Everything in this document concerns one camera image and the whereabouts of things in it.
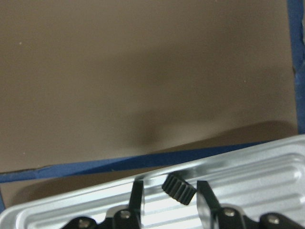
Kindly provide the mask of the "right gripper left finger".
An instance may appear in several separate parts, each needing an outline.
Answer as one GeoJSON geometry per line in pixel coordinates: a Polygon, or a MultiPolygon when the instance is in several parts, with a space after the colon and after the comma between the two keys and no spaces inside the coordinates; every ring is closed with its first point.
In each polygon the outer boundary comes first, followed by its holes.
{"type": "Polygon", "coordinates": [[[132,191],[129,200],[129,210],[132,211],[138,219],[141,219],[143,206],[144,182],[142,180],[136,180],[132,184],[132,191]]]}

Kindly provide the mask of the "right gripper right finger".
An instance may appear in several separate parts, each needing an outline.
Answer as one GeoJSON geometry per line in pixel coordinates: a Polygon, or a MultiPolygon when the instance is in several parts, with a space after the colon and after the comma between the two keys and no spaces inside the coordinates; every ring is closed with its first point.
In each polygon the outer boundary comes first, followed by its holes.
{"type": "Polygon", "coordinates": [[[196,204],[201,221],[214,221],[221,205],[207,181],[197,181],[196,204]]]}

